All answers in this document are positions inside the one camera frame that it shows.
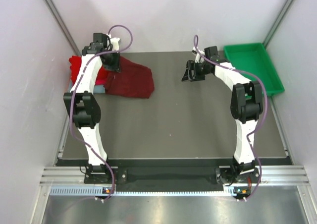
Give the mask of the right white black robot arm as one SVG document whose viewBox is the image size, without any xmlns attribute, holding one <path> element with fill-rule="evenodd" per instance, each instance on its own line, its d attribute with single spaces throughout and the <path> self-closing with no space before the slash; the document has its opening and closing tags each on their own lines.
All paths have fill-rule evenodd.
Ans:
<svg viewBox="0 0 317 224">
<path fill-rule="evenodd" d="M 222 184 L 243 182 L 255 171 L 256 159 L 253 152 L 254 134 L 263 112 L 262 87 L 258 81 L 243 76 L 226 58 L 221 58 L 217 47 L 204 50 L 192 49 L 194 60 L 186 62 L 182 81 L 203 81 L 212 74 L 231 91 L 230 112 L 236 122 L 236 149 L 229 170 L 218 174 Z"/>
</svg>

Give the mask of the dark red t shirt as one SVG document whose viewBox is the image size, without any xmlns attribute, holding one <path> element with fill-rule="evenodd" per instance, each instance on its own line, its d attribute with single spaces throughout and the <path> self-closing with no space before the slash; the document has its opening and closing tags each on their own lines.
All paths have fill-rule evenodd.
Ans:
<svg viewBox="0 0 317 224">
<path fill-rule="evenodd" d="M 148 67 L 120 57 L 120 72 L 109 72 L 104 84 L 108 95 L 148 99 L 155 90 L 153 74 Z"/>
</svg>

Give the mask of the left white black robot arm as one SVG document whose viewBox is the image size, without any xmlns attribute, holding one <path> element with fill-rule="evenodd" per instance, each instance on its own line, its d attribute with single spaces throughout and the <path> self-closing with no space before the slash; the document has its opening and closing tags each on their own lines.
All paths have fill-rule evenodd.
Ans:
<svg viewBox="0 0 317 224">
<path fill-rule="evenodd" d="M 76 80 L 71 90 L 63 95 L 70 131 L 77 128 L 81 137 L 76 139 L 87 149 L 87 183 L 114 182 L 114 173 L 107 163 L 108 156 L 100 135 L 101 108 L 94 96 L 94 88 L 101 68 L 120 70 L 119 41 L 111 34 L 94 33 L 93 41 L 82 50 Z"/>
</svg>

